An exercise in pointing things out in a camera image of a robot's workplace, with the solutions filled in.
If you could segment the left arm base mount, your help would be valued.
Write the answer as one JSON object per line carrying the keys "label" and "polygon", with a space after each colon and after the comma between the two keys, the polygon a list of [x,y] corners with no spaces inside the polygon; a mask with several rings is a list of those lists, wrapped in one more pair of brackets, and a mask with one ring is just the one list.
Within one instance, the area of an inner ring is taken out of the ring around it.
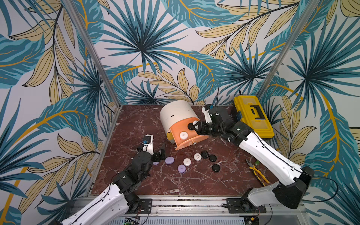
{"label": "left arm base mount", "polygon": [[134,206],[130,206],[126,215],[128,214],[150,214],[152,212],[152,202],[151,198],[140,198]]}

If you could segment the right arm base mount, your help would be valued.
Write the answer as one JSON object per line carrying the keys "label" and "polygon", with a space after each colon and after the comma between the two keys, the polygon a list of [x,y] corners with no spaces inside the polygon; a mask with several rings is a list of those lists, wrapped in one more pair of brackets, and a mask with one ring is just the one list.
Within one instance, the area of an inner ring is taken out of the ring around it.
{"label": "right arm base mount", "polygon": [[264,206],[256,207],[248,200],[242,198],[227,198],[226,203],[222,204],[222,207],[227,208],[230,214],[253,213],[257,215],[267,212]]}

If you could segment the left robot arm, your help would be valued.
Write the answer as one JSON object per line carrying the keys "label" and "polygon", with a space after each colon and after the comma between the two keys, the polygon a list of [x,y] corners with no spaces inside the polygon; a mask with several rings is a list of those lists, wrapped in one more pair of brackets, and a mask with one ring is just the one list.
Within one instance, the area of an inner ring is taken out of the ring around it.
{"label": "left robot arm", "polygon": [[116,217],[135,212],[140,199],[135,191],[149,177],[154,162],[166,159],[166,144],[153,154],[149,145],[143,145],[130,164],[116,174],[109,186],[89,204],[72,216],[62,220],[60,225],[106,225]]}

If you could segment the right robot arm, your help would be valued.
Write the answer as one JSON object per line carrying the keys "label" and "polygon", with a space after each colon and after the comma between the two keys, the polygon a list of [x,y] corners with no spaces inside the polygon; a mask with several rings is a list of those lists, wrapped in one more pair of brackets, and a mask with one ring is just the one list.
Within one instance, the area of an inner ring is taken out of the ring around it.
{"label": "right robot arm", "polygon": [[233,122],[226,113],[210,112],[206,121],[189,123],[188,127],[201,136],[221,137],[251,154],[268,168],[277,182],[260,188],[249,188],[241,198],[243,207],[282,204],[297,209],[314,175],[308,166],[301,167],[268,145],[250,126]]}

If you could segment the white cylindrical drawer cabinet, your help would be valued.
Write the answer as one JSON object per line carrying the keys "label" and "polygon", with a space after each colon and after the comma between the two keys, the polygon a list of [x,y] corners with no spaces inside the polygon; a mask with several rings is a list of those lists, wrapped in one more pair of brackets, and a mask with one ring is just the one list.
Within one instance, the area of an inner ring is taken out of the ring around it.
{"label": "white cylindrical drawer cabinet", "polygon": [[190,104],[185,100],[176,100],[165,105],[161,109],[159,117],[166,134],[169,128],[176,122],[191,117],[198,118]]}

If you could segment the orange top drawer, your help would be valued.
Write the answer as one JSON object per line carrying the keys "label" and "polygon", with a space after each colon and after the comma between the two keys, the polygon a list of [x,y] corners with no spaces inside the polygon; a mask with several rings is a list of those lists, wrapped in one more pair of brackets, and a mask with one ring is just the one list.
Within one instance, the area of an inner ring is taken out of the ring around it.
{"label": "orange top drawer", "polygon": [[[188,124],[193,123],[193,121],[200,121],[200,120],[197,117],[191,117],[191,118],[176,122],[169,128],[168,132],[172,132],[172,135],[175,139],[175,144],[176,144],[175,150],[176,151],[179,151],[179,150],[189,147],[191,145],[195,145],[195,144],[209,138],[209,136],[201,136],[201,135],[198,135],[194,130],[188,129]],[[188,133],[187,140],[180,139],[179,134],[182,131],[185,131]]]}

